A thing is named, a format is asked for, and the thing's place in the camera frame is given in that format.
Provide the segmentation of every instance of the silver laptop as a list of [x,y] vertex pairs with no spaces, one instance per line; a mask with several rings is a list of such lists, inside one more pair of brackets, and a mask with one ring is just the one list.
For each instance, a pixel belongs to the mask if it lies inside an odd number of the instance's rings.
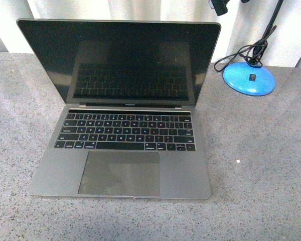
[[17,24],[66,103],[31,195],[210,197],[195,106],[219,24]]

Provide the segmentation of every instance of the granite countertop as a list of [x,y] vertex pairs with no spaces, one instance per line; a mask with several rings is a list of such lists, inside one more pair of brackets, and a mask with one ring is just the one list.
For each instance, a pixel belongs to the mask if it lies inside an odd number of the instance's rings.
[[0,53],[0,240],[301,240],[301,69],[267,69],[264,97],[209,70],[197,106],[209,200],[33,197],[64,103],[34,55]]

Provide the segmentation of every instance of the keyboard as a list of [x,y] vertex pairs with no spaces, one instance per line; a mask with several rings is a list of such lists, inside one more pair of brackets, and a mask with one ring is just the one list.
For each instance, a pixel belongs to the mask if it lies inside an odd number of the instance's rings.
[[195,151],[190,112],[69,110],[55,148]]
[[80,64],[75,98],[174,98],[187,100],[184,66]]

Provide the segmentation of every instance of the black screen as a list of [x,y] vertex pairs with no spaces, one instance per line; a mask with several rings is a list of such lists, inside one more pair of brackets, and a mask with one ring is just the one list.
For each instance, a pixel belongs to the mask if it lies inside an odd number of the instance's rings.
[[18,20],[66,103],[195,106],[216,23]]

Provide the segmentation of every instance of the black cable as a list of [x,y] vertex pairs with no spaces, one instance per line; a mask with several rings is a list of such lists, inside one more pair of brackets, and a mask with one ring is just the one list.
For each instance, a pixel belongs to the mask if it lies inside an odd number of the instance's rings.
[[[243,46],[242,48],[240,48],[237,53],[235,54],[231,54],[231,55],[228,55],[222,59],[219,59],[218,61],[215,62],[214,64],[214,70],[216,72],[221,72],[223,71],[227,66],[230,65],[230,63],[239,55],[240,57],[242,57],[245,62],[250,65],[251,67],[254,67],[254,68],[261,68],[263,66],[262,62],[261,62],[261,58],[262,58],[262,55],[265,51],[265,49],[267,48],[267,39],[268,37],[270,37],[270,35],[274,32],[274,30],[276,29],[276,25],[272,27],[272,29],[270,30],[270,32],[262,39],[260,39],[259,41],[255,42],[254,44],[250,44],[250,45],[245,45]],[[256,50],[258,49],[258,52],[257,53],[253,53],[252,54],[252,57],[250,57],[250,52],[252,50]],[[216,65],[218,63],[220,63],[221,61],[225,60],[225,59],[228,59],[230,58],[230,61],[226,63],[226,65],[222,68],[222,69],[217,69],[216,68]]]

